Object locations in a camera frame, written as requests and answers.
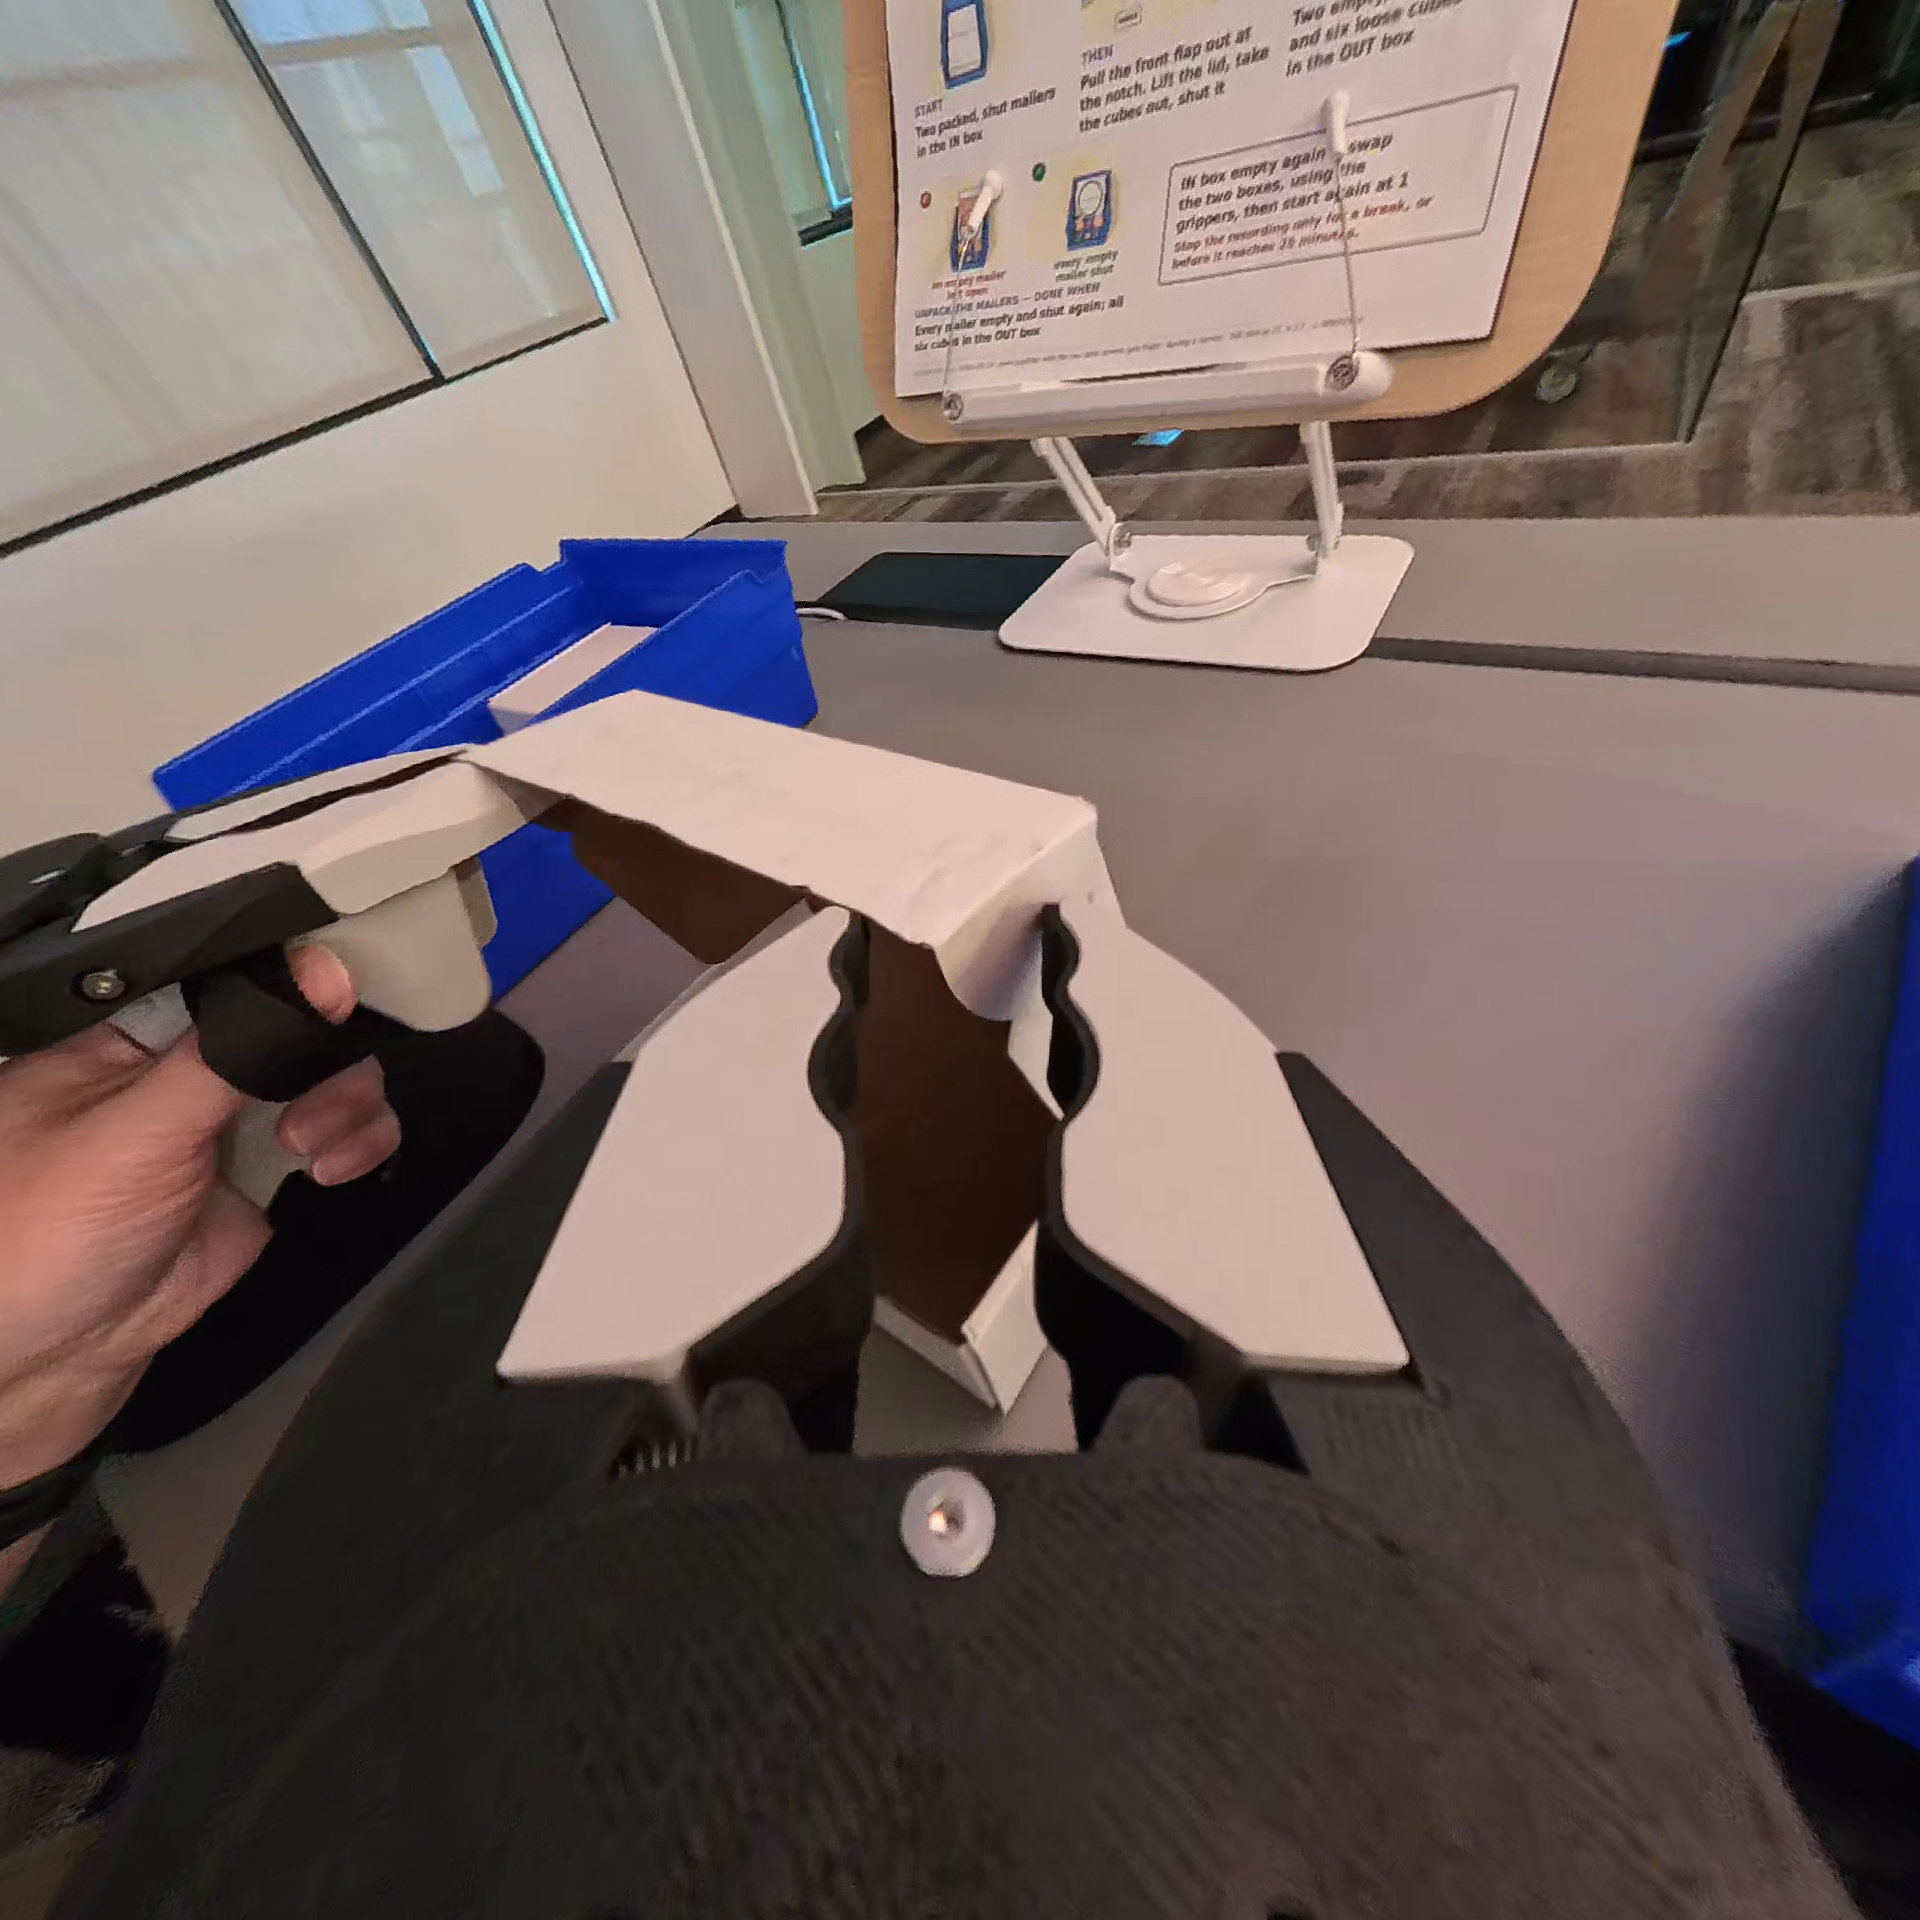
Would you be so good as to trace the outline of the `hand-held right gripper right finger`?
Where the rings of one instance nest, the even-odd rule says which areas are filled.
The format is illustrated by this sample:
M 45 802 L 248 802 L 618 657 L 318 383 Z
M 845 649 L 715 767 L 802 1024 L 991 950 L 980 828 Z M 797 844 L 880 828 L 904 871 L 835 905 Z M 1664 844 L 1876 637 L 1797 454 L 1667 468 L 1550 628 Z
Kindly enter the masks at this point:
M 1164 1375 L 1203 1426 L 1278 1426 L 1276 1375 L 1410 1369 L 1266 1033 L 1115 918 L 1039 918 L 1046 1142 L 1036 1297 L 1071 1421 Z

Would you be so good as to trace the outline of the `blue plastic bin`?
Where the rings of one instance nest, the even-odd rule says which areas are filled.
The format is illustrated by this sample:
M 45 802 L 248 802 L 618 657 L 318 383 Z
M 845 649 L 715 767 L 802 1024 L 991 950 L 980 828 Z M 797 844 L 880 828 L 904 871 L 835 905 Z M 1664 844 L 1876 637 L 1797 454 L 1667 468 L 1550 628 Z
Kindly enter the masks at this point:
M 491 703 L 603 628 L 642 631 L 559 696 L 559 742 L 506 735 Z M 557 799 L 607 782 L 611 733 L 572 714 L 629 692 L 804 729 L 819 713 L 780 540 L 567 540 L 165 761 L 172 808 L 397 754 L 476 750 Z
M 1917 868 L 1804 1574 L 1810 1674 L 1917 1745 Z

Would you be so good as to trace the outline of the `white cardboard mailer box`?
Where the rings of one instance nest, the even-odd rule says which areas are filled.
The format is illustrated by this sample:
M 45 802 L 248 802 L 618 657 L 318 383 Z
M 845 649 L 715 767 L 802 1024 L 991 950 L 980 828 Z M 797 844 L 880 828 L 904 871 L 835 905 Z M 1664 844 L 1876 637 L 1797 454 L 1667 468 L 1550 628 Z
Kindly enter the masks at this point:
M 629 692 L 589 799 L 464 761 L 523 808 L 575 806 L 607 882 L 693 950 L 734 960 L 789 910 L 866 934 L 848 1128 L 872 1288 L 989 1286 L 1036 1225 L 1052 1130 L 1020 1065 L 1050 905 L 1112 905 L 1076 797 Z
M 605 621 L 487 696 L 487 714 L 507 735 L 570 705 L 605 700 L 629 688 L 634 661 L 651 644 L 656 626 Z

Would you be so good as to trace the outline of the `window with blinds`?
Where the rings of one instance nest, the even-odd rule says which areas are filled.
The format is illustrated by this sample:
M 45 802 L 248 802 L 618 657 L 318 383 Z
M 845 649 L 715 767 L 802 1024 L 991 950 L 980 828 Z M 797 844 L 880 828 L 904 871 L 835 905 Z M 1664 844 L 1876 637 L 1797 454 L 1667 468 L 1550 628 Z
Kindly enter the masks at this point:
M 2 5 L 2 540 L 613 318 L 495 5 Z

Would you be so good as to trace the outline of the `person's left hand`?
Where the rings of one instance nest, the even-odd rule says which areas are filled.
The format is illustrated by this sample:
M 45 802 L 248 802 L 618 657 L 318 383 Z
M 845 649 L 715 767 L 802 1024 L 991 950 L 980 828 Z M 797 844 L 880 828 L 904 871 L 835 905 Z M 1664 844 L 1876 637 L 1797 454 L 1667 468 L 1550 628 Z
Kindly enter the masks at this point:
M 87 1453 L 267 1245 L 222 1175 L 244 1106 L 192 1030 L 148 1050 L 101 1024 L 4 1061 L 4 1493 Z

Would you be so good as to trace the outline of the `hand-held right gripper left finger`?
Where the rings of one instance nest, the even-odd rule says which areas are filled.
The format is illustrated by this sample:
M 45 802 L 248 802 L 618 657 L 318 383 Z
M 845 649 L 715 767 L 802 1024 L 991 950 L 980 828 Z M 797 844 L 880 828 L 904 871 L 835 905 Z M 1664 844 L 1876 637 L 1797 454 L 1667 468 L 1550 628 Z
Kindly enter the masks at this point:
M 792 1413 L 843 1390 L 872 1321 L 848 1128 L 863 961 L 845 908 L 792 908 L 622 1050 L 500 1381 L 639 1382 L 680 1418 L 732 1381 Z

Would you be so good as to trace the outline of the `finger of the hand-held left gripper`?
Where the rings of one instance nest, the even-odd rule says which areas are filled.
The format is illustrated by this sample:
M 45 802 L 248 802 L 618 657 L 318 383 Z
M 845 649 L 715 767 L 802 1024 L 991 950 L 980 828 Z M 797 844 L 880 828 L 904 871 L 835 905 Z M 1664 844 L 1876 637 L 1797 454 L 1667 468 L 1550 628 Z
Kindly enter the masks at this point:
M 420 773 L 248 832 L 157 841 L 72 924 L 88 966 L 157 991 L 291 949 L 342 961 L 357 1005 L 440 1033 L 488 1007 L 477 857 L 525 825 L 482 773 Z
M 419 776 L 422 769 L 458 761 L 464 754 L 466 748 L 399 752 L 292 782 L 262 784 L 227 799 L 178 810 L 159 829 L 159 838 L 204 841 L 227 832 L 248 832 L 279 818 L 295 818 L 304 808 L 320 808 L 342 797 Z

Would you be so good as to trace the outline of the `printed instruction sheet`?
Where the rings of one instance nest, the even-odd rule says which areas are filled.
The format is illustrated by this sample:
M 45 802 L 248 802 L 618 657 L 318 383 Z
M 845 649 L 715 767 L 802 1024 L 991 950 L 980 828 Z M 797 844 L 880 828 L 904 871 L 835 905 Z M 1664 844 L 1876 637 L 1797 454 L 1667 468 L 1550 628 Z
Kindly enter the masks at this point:
M 884 5 L 896 392 L 1493 333 L 1571 1 Z

